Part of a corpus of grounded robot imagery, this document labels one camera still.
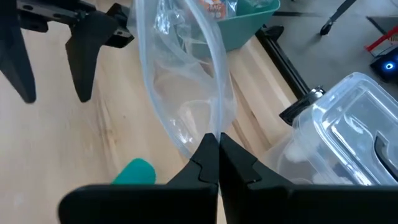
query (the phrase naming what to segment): plastic bag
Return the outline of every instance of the plastic bag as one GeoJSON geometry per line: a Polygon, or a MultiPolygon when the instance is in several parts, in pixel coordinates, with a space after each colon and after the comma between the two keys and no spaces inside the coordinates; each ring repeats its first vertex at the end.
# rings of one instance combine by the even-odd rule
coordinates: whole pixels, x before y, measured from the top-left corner
{"type": "Polygon", "coordinates": [[[267,7],[273,1],[278,1],[278,0],[245,0],[245,1],[254,8],[262,8],[262,7],[267,7]]]}
{"type": "MultiPolygon", "coordinates": [[[[174,144],[191,157],[206,133],[220,140],[236,113],[221,32],[197,0],[136,0],[144,82],[174,144]]],[[[133,22],[128,28],[134,31],[133,22]]]]}
{"type": "Polygon", "coordinates": [[[199,0],[210,16],[216,20],[236,16],[238,0],[199,0]]]}

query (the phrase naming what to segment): teal sponge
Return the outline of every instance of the teal sponge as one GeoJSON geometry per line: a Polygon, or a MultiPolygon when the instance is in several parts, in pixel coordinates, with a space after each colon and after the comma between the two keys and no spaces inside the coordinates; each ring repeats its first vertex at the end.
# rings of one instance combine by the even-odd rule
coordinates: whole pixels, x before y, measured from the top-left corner
{"type": "Polygon", "coordinates": [[[143,159],[133,159],[112,184],[155,184],[154,167],[143,159]]]}

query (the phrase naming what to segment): container lid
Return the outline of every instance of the container lid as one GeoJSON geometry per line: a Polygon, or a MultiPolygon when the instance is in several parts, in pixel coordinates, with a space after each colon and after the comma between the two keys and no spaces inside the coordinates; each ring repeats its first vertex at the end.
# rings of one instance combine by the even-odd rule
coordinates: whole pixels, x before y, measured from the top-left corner
{"type": "Polygon", "coordinates": [[[317,170],[330,166],[333,154],[352,182],[395,185],[397,116],[398,102],[391,95],[368,76],[353,73],[296,117],[293,127],[307,150],[317,149],[312,161],[317,170]]]}

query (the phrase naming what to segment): teal object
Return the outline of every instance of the teal object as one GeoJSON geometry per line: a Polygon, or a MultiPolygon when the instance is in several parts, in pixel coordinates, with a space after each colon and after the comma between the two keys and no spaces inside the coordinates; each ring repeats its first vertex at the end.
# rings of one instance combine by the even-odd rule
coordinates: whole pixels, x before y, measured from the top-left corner
{"type": "Polygon", "coordinates": [[[154,167],[143,159],[133,159],[112,184],[155,184],[154,167]]]}
{"type": "Polygon", "coordinates": [[[279,9],[279,0],[265,7],[253,7],[250,0],[238,0],[236,17],[218,21],[226,51],[242,47],[279,9]]]}

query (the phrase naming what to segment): wooden table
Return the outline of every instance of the wooden table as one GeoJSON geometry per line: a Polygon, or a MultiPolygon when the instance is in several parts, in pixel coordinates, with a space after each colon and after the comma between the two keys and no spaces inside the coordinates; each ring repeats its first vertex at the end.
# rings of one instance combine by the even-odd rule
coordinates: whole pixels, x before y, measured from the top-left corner
{"type": "MultiPolygon", "coordinates": [[[[112,1],[96,3],[107,10],[112,1]]],[[[49,26],[47,34],[23,31],[37,101],[25,104],[0,75],[1,223],[57,223],[57,205],[67,192],[109,183],[137,157],[155,167],[157,183],[166,183],[187,162],[154,114],[138,41],[101,49],[93,97],[80,103],[64,47],[70,31],[49,26]]],[[[261,156],[289,130],[278,114],[295,97],[255,37],[228,60],[238,115],[227,133],[261,156]]]]}

